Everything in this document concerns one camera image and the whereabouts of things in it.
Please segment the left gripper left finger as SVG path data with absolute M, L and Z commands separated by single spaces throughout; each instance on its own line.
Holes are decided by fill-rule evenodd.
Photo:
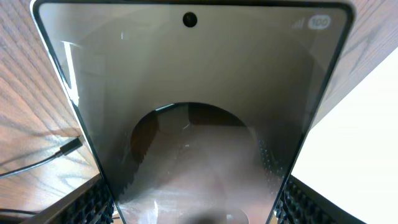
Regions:
M 98 174 L 22 224 L 111 224 L 113 198 Z

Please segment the Galaxy S25 Ultra smartphone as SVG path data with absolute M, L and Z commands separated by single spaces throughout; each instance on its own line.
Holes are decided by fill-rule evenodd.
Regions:
M 124 223 L 269 223 L 349 1 L 32 1 Z

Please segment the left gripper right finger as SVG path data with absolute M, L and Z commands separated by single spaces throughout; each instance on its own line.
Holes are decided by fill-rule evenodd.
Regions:
M 282 224 L 364 224 L 292 175 L 277 201 L 275 217 Z

